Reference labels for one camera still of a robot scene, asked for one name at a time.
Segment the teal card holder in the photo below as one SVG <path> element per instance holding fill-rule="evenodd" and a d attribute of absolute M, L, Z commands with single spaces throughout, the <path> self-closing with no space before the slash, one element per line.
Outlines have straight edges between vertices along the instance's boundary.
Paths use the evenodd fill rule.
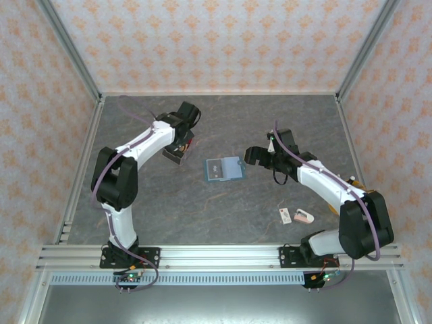
<path fill-rule="evenodd" d="M 238 156 L 224 157 L 218 159 L 221 159 L 223 163 L 223 179 L 220 180 L 209 181 L 207 178 L 207 166 L 206 166 L 206 160 L 208 159 L 206 159 L 203 163 L 205 180 L 208 181 L 209 183 L 243 180 L 246 177 L 245 164 L 243 160 L 241 160 L 241 158 L 239 158 Z"/>

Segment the silver card with black stripe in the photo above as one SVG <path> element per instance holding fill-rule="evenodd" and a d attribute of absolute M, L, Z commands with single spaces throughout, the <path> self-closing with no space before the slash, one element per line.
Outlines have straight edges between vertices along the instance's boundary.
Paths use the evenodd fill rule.
<path fill-rule="evenodd" d="M 223 179 L 223 163 L 221 159 L 206 160 L 207 178 L 209 181 Z"/>

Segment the pink stapler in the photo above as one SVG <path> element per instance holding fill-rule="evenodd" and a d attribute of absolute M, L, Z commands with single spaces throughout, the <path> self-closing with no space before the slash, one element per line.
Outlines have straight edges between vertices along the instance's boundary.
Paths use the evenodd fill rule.
<path fill-rule="evenodd" d="M 293 220 L 299 223 L 311 224 L 314 222 L 315 218 L 310 213 L 307 213 L 302 209 L 297 209 L 294 214 Z"/>

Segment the yellow pen cup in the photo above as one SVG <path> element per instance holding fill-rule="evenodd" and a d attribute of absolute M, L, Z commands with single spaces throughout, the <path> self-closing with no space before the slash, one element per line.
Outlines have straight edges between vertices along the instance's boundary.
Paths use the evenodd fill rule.
<path fill-rule="evenodd" d="M 356 178 L 355 178 L 354 181 L 350 181 L 350 178 L 348 178 L 348 179 L 346 180 L 346 182 L 347 182 L 348 184 L 354 186 L 355 188 L 358 188 L 358 189 L 361 189 L 361 190 L 367 192 L 366 187 L 365 187 L 361 182 L 359 182 Z M 333 214 L 335 214 L 335 215 L 339 215 L 339 212 L 336 211 L 336 210 L 335 210 L 331 205 L 328 205 L 328 207 L 329 207 L 329 210 L 330 210 Z"/>

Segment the grey metal shelf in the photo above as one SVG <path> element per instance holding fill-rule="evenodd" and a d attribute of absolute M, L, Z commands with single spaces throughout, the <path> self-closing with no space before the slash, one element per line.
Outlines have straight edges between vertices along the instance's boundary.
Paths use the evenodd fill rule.
<path fill-rule="evenodd" d="M 389 290 L 300 286 L 52 286 L 38 324 L 401 324 Z"/>

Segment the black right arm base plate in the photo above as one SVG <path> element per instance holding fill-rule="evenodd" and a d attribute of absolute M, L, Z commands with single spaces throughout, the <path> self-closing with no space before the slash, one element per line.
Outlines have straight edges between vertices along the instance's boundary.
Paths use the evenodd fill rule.
<path fill-rule="evenodd" d="M 279 263 L 281 268 L 339 267 L 338 258 L 332 254 L 317 256 L 304 246 L 279 247 Z"/>

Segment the aluminium mounting rail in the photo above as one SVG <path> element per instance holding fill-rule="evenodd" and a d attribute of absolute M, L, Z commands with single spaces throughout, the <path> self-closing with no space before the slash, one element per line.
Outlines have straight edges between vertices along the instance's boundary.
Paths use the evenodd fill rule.
<path fill-rule="evenodd" d="M 277 271 L 279 244 L 161 246 L 161 271 Z M 39 271 L 97 271 L 102 249 L 97 245 L 46 245 L 36 262 Z M 397 244 L 381 249 L 381 258 L 355 261 L 356 270 L 405 270 L 408 262 Z"/>

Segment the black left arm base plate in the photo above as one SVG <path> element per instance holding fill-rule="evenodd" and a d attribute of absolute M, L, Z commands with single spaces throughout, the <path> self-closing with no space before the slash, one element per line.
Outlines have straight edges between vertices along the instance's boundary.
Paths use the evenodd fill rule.
<path fill-rule="evenodd" d="M 154 264 L 156 268 L 159 267 L 160 261 L 160 248 L 155 247 L 138 247 L 138 250 L 134 252 L 142 259 L 146 259 Z M 104 246 L 102 248 L 102 255 L 99 262 L 99 267 L 101 269 L 129 269 L 134 266 L 134 269 L 144 269 L 149 267 L 147 262 L 141 259 L 131 256 L 124 250 L 118 247 Z"/>

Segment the aluminium frame post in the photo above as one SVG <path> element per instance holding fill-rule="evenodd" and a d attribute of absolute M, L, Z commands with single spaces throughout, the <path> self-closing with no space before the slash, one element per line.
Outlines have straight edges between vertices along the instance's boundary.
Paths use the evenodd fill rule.
<path fill-rule="evenodd" d="M 401 324 L 418 324 L 403 272 L 392 269 L 387 270 L 386 273 Z"/>
<path fill-rule="evenodd" d="M 379 12 L 377 19 L 373 23 L 367 37 L 365 38 L 360 50 L 358 51 L 348 73 L 346 74 L 340 89 L 335 93 L 335 99 L 341 103 L 347 97 L 349 90 L 352 88 L 356 79 L 358 78 L 363 65 L 367 61 L 372 50 L 375 48 L 377 41 L 385 30 L 385 27 L 391 20 L 396 8 L 401 0 L 385 0 L 385 3 Z"/>
<path fill-rule="evenodd" d="M 75 67 L 78 75 L 83 81 L 86 90 L 96 102 L 99 102 L 102 97 L 101 91 L 98 89 L 96 82 L 91 76 L 81 54 L 74 44 L 71 35 L 67 31 L 65 24 L 62 22 L 57 10 L 55 9 L 54 4 L 51 0 L 35 1 L 50 23 L 58 41 L 60 42 L 72 65 Z"/>
<path fill-rule="evenodd" d="M 51 278 L 52 274 L 50 271 L 36 272 L 34 274 L 34 278 L 30 282 L 30 288 L 24 300 L 18 324 L 38 324 Z"/>

